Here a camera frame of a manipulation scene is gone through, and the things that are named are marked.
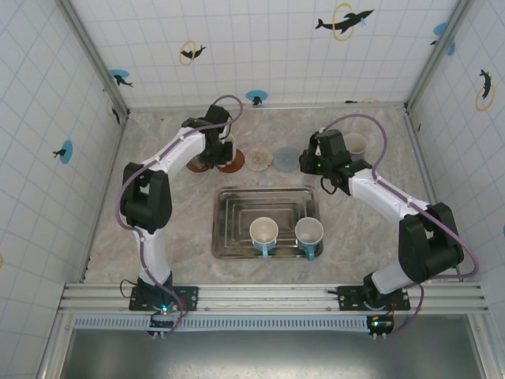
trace floor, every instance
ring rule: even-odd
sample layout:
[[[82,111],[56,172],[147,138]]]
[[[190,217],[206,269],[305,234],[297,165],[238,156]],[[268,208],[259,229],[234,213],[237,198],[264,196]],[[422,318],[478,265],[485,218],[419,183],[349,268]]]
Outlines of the floor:
[[[419,317],[386,341],[355,332],[176,332],[152,341],[146,332],[77,330],[62,378],[478,379],[466,323]]]
[[[307,108],[246,110],[232,129],[244,153],[265,147],[306,148],[311,134],[338,116],[363,112],[383,123],[389,149],[379,171],[383,177],[413,196],[426,200],[421,174],[413,154],[403,113],[396,107]],[[204,111],[131,114],[108,189],[92,246],[86,283],[135,280],[139,258],[133,234],[123,231],[114,218],[114,204],[122,184],[124,166],[139,163],[160,150],[188,117]],[[382,148],[376,126],[363,118],[336,126],[343,134],[363,134],[368,140],[365,158],[374,163]],[[319,177],[299,171],[282,173],[273,167],[255,172],[243,167],[235,174],[211,170],[195,174],[187,169],[170,183],[173,214],[165,228],[166,255],[175,283],[356,283],[395,259],[395,226],[364,203],[338,191],[325,193]],[[211,254],[215,192],[221,186],[282,186],[304,184],[317,188],[320,220],[325,229],[324,251],[314,262],[294,260],[219,260]]]

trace purple cable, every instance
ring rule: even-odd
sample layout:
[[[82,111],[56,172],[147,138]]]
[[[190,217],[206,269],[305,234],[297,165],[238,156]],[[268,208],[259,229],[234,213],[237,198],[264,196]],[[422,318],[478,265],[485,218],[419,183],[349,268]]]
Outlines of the purple cable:
[[[233,96],[233,95],[224,95],[224,96],[220,96],[218,97],[214,103],[212,103],[212,105],[215,105],[216,103],[218,103],[219,101],[221,101],[222,99],[226,99],[226,98],[230,98],[230,99],[234,99],[237,101],[239,107],[240,107],[240,111],[238,112],[237,116],[228,121],[228,122],[223,122],[221,124],[216,124],[216,125],[208,125],[208,126],[201,126],[200,128],[196,128],[196,129],[192,129],[190,130],[189,132],[187,133],[184,133],[182,136],[184,138],[187,138],[187,137],[190,137],[192,136],[193,134],[196,134],[196,133],[199,133],[200,131],[203,131],[203,130],[209,130],[209,129],[216,129],[216,128],[221,128],[221,127],[224,127],[224,126],[228,126],[228,125],[231,125],[233,122],[237,121],[241,116],[242,116],[242,112],[244,111],[244,105],[242,104],[242,101],[240,101],[239,98],[237,98],[236,96]],[[178,145],[182,142],[182,139],[181,138],[178,138],[176,139],[171,145],[167,146],[165,150],[163,150],[161,152],[161,154],[159,154],[159,158],[160,159],[163,159],[165,156],[167,156],[168,154],[170,154],[170,152]],[[142,241],[142,239],[144,238],[144,235],[142,234],[142,231],[137,228],[137,227],[131,227],[125,223],[123,223],[123,220],[121,218],[121,214],[120,214],[120,207],[121,207],[121,199],[123,198],[123,195],[125,194],[125,191],[126,191],[126,188],[128,188],[128,186],[130,184],[133,183],[133,181],[135,179],[137,179],[139,176],[141,176],[146,170],[148,170],[149,168],[151,168],[152,166],[154,166],[155,164],[158,163],[158,160],[156,159],[153,159],[151,162],[147,163],[146,165],[144,165],[139,171],[137,171],[135,174],[133,174],[132,176],[130,176],[126,182],[123,184],[121,190],[119,191],[119,197],[118,197],[118,201],[116,201],[116,208],[115,208],[115,216],[116,216],[116,220],[118,221],[119,223],[119,226],[122,227],[123,229],[127,230],[127,231],[134,231],[138,234],[139,236],[139,240],[140,240],[140,263],[142,264],[142,268],[145,270],[145,273],[146,275],[149,277],[149,279],[156,285],[158,286],[159,288],[161,288],[162,290],[164,290],[167,294],[169,294],[172,298],[175,299],[175,302],[178,304],[178,307],[179,307],[179,310],[180,310],[180,320],[185,316],[184,313],[183,313],[183,309],[184,309],[184,306],[182,305],[182,301],[181,299],[175,294],[175,292],[173,292],[170,288],[166,288],[165,286],[163,286],[163,284],[161,284],[152,274],[151,272],[149,271],[149,268],[148,266],[146,265],[145,263],[145,256],[144,256],[144,242]],[[174,326],[170,329],[170,331],[168,331],[166,333],[167,336],[169,336],[170,334],[172,334],[175,329],[178,327],[178,325],[180,324],[180,322],[175,322],[174,323]]]
[[[377,175],[377,167],[379,166],[379,164],[384,159],[384,156],[386,155],[386,151],[387,151],[387,135],[386,135],[386,130],[384,129],[384,127],[382,126],[382,124],[376,118],[373,118],[372,116],[369,116],[368,114],[363,114],[363,113],[346,114],[345,116],[339,117],[336,120],[334,120],[333,122],[331,122],[330,124],[328,124],[327,126],[325,126],[323,128],[323,131],[328,130],[334,124],[336,124],[338,122],[341,122],[341,121],[343,121],[345,119],[348,119],[348,118],[355,118],[355,117],[367,118],[368,120],[370,120],[374,124],[376,124],[379,127],[380,132],[382,133],[382,137],[383,137],[383,141],[384,141],[383,147],[382,147],[382,152],[380,152],[379,159],[375,162],[375,164],[373,165],[373,168],[372,168],[372,177],[375,179],[375,181],[377,183],[379,183],[379,185],[382,186],[384,189],[386,189],[387,191],[393,193],[396,197],[398,197],[399,199],[401,199],[408,206],[410,206],[413,209],[415,209],[422,216],[426,217],[428,220],[430,220],[431,222],[433,222],[437,227],[439,227],[444,232],[446,232],[459,245],[461,245],[461,247],[463,249],[466,250],[466,252],[470,256],[470,259],[473,262],[473,270],[470,271],[470,272],[468,272],[468,273],[466,273],[466,274],[436,275],[436,276],[433,276],[433,279],[465,279],[465,278],[470,278],[471,276],[474,276],[475,274],[477,274],[478,271],[479,271],[479,268],[480,268],[479,260],[477,259],[477,256],[475,255],[475,252],[470,248],[470,246],[466,242],[464,242],[463,240],[461,240],[457,234],[455,234],[451,229],[449,229],[447,226],[445,226],[443,223],[441,223],[435,217],[433,217],[432,215],[430,215],[429,213],[427,213],[425,210],[421,209],[421,207],[419,207],[418,205],[416,205],[414,203],[409,203],[409,199],[407,197],[405,197],[403,194],[401,194],[399,191],[397,191],[396,189],[392,188],[391,186],[389,186],[388,184],[386,184],[386,183],[384,183],[384,182],[382,182],[380,180],[380,177]],[[425,297],[425,289],[420,284],[418,284],[418,286],[421,289],[421,297],[419,299],[419,304],[417,305],[417,308],[416,308],[415,312],[413,313],[412,317],[404,325],[402,325],[399,329],[397,329],[397,330],[393,331],[392,333],[390,333],[389,336],[396,335],[396,334],[400,333],[402,330],[404,330],[405,328],[407,328],[408,326],[412,325],[412,323],[416,319],[417,315],[421,311],[421,306],[422,306],[422,303],[423,303],[423,300],[424,300],[424,297]]]

